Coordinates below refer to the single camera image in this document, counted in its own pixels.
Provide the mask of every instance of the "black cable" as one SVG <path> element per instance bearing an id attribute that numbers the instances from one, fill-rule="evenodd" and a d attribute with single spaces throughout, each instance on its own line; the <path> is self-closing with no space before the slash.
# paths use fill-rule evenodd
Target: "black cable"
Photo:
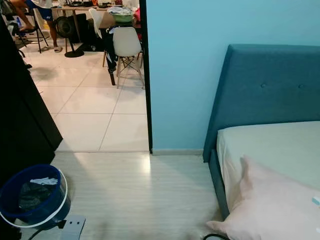
<path id="1" fill-rule="evenodd" d="M 58 228 L 63 229 L 64 226 L 65 226 L 65 224 L 66 224 L 66 220 L 62 220 L 62 221 L 56 223 L 56 224 L 55 224 L 53 227 L 51 227 L 51 228 L 54 228 L 54 227 L 58 226 Z M 40 229 L 37 230 L 34 234 L 32 234 L 31 237 L 28 238 L 28 240 L 33 239 L 33 238 L 34 238 L 35 236 L 37 236 L 40 232 L 42 232 L 42 231 L 44 231 L 44 230 L 47 230 L 47 229 L 48 229 L 48 227 L 40 228 Z"/>
<path id="2" fill-rule="evenodd" d="M 205 236 L 203 240 L 206 240 L 206 239 L 208 239 L 210 237 L 218 237 L 218 238 L 221 238 L 223 240 L 230 240 L 229 238 L 227 238 L 225 236 L 222 236 L 222 235 L 219 235 L 219 234 L 214 234 L 214 233 Z"/>
<path id="3" fill-rule="evenodd" d="M 28 240 L 33 239 L 36 235 L 38 235 L 40 232 L 42 232 L 43 230 L 46 230 L 45 228 L 40 228 L 39 230 L 37 230 L 34 234 L 31 235 L 31 237 L 28 238 Z"/>

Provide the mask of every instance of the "shorts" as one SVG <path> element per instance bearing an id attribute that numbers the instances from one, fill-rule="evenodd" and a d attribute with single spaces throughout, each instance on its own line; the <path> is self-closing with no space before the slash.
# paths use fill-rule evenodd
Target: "shorts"
<path id="1" fill-rule="evenodd" d="M 46 21 L 52 21 L 53 20 L 51 8 L 39 7 L 39 6 L 35 5 L 35 3 L 33 1 L 31 1 L 31 0 L 26 0 L 25 4 L 27 4 L 27 6 L 30 9 L 38 9 L 40 14 L 41 14 L 41 17 L 44 20 L 46 20 Z"/>

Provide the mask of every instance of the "slipper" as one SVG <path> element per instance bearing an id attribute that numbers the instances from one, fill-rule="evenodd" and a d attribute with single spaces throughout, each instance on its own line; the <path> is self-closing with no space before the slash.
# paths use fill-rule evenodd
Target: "slipper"
<path id="1" fill-rule="evenodd" d="M 62 46 L 55 46 L 54 47 L 54 52 L 55 53 L 60 53 L 62 51 Z"/>
<path id="2" fill-rule="evenodd" d="M 53 48 L 54 48 L 53 46 L 44 46 L 43 48 L 41 48 L 41 52 L 45 52 L 45 51 L 48 51 Z"/>
<path id="3" fill-rule="evenodd" d="M 20 29 L 19 29 L 19 32 L 20 32 L 20 33 L 27 33 L 27 34 L 30 34 L 30 33 L 33 33 L 35 30 L 37 30 L 37 28 L 36 28 L 36 27 L 31 28 L 31 29 L 25 29 L 25 30 L 20 30 Z"/>

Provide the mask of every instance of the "door frame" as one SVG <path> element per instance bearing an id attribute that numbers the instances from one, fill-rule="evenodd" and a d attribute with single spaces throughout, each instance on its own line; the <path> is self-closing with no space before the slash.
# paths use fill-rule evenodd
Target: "door frame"
<path id="1" fill-rule="evenodd" d="M 139 0 L 142 42 L 144 47 L 144 83 L 145 83 L 145 100 L 146 100 L 146 116 L 149 139 L 149 152 L 153 153 L 152 138 L 152 118 L 151 118 L 151 90 L 150 90 L 150 65 L 149 65 L 149 42 L 148 42 L 148 20 L 147 20 L 147 0 Z"/>

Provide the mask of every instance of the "black door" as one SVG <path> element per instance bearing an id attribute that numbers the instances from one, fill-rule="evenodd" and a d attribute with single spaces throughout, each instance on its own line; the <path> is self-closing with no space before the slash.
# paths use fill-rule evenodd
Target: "black door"
<path id="1" fill-rule="evenodd" d="M 62 136 L 0 17 L 0 187 L 34 164 L 49 164 Z"/>

